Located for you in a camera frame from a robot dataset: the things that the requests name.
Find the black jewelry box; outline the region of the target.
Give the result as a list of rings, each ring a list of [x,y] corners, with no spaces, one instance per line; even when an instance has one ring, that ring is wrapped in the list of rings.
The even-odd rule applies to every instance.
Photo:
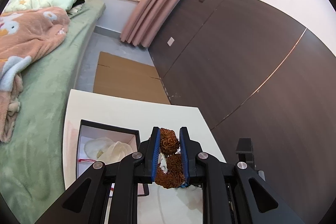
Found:
[[[76,155],[76,176],[94,162],[112,164],[138,150],[139,131],[81,120]]]

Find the flattened brown cardboard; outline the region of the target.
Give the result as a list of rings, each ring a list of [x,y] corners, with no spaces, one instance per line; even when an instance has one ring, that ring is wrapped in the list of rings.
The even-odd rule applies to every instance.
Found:
[[[155,67],[100,52],[93,92],[138,101],[170,104]]]

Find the green bed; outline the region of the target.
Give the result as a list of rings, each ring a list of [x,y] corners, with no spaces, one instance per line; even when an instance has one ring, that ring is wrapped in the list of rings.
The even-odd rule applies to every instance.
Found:
[[[1,195],[20,223],[34,223],[64,192],[66,105],[104,10],[102,0],[85,0],[61,45],[22,72],[21,109],[11,141],[1,144]]]

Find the pink duck blanket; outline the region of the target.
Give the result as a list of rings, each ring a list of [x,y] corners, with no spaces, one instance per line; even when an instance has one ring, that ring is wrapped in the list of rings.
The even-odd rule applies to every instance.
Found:
[[[63,9],[45,9],[1,15],[1,142],[11,140],[21,107],[21,72],[51,53],[64,41],[70,19]]]

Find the white wall socket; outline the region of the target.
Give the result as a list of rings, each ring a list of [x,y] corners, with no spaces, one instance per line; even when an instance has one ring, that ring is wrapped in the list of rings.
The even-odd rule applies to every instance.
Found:
[[[174,38],[171,37],[171,38],[169,38],[169,40],[168,40],[168,42],[167,42],[167,45],[168,45],[169,47],[171,47],[171,45],[173,44],[173,42],[174,42]]]

